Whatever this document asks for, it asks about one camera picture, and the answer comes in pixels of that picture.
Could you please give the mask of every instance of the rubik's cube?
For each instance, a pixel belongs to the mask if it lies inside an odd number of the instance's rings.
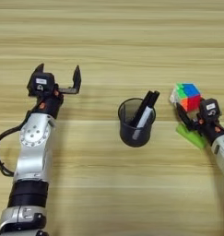
[[[179,102],[187,112],[198,109],[201,94],[194,84],[177,84],[174,88],[170,101]]]

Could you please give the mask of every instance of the mesh pen holder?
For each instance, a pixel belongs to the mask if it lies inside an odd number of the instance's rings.
[[[148,142],[152,124],[156,119],[156,112],[153,108],[143,127],[136,128],[130,125],[141,103],[142,99],[138,98],[125,100],[118,109],[120,137],[126,145],[133,148],[142,147]]]

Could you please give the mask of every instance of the wooden table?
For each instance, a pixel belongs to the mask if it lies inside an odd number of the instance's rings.
[[[224,179],[209,148],[175,132],[168,98],[194,82],[224,124],[224,0],[0,1],[0,133],[22,121],[40,63],[78,96],[57,121],[47,230],[53,236],[223,236]],[[157,89],[150,142],[126,146],[117,109]],[[18,134],[0,153],[14,170]],[[0,215],[12,180],[0,174]]]

